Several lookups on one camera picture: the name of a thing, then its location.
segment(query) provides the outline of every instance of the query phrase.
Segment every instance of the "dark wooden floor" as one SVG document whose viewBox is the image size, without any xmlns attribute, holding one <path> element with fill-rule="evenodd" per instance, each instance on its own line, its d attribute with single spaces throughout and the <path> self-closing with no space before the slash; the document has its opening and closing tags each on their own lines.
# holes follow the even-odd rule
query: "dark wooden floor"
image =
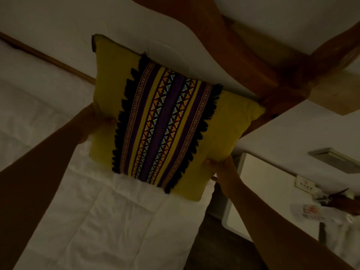
<svg viewBox="0 0 360 270">
<path fill-rule="evenodd" d="M 255 245 L 209 214 L 199 228 L 184 270 L 265 270 Z"/>
</svg>

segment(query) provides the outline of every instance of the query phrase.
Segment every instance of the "white tabletop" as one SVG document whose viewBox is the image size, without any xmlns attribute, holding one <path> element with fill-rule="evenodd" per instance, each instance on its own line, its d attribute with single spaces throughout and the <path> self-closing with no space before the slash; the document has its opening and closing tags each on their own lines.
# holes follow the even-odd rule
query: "white tabletop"
<svg viewBox="0 0 360 270">
<path fill-rule="evenodd" d="M 241 155 L 238 173 L 245 185 L 264 202 L 318 240 L 319 223 L 310 220 L 298 222 L 290 212 L 291 204 L 314 204 L 310 194 L 295 187 L 294 176 L 248 153 Z M 251 241 L 243 221 L 230 200 L 223 216 L 223 226 Z"/>
</svg>

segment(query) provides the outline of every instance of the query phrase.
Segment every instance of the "person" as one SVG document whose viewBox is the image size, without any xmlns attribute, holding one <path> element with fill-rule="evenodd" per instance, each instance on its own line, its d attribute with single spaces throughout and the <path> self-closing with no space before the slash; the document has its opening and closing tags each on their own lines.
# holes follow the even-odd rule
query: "person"
<svg viewBox="0 0 360 270">
<path fill-rule="evenodd" d="M 13 269 L 50 205 L 75 147 L 114 118 L 95 116 L 93 104 L 0 172 L 0 269 Z M 239 212 L 269 269 L 352 269 L 314 238 L 270 208 L 240 179 L 229 156 L 207 159 L 223 193 Z"/>
</svg>

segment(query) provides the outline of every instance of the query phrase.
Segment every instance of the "patterned fabric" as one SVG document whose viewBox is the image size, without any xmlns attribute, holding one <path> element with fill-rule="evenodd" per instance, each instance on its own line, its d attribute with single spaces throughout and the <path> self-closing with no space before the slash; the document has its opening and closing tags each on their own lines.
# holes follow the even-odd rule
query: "patterned fabric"
<svg viewBox="0 0 360 270">
<path fill-rule="evenodd" d="M 214 86 L 186 78 L 148 58 L 144 66 L 145 58 L 139 62 L 144 70 L 136 87 L 129 81 L 126 88 L 133 101 L 128 113 L 119 115 L 119 120 L 125 117 L 128 121 L 120 121 L 119 127 L 127 127 L 119 145 L 120 161 L 115 161 L 114 166 L 122 173 L 169 192 L 196 152 L 195 133 L 198 131 L 199 138 L 200 132 L 207 129 L 205 122 L 201 129 L 199 124 Z M 132 71 L 132 75 L 136 77 L 138 72 Z M 208 106 L 208 119 L 214 107 L 213 99 Z"/>
</svg>

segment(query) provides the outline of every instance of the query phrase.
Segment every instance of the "white power outlet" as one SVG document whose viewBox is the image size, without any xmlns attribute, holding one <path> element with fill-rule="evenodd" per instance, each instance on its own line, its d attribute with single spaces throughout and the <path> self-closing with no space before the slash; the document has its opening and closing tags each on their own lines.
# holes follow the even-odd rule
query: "white power outlet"
<svg viewBox="0 0 360 270">
<path fill-rule="evenodd" d="M 313 181 L 310 181 L 309 179 L 306 179 L 300 175 L 296 176 L 295 187 L 310 194 L 314 194 L 317 190 Z"/>
</svg>

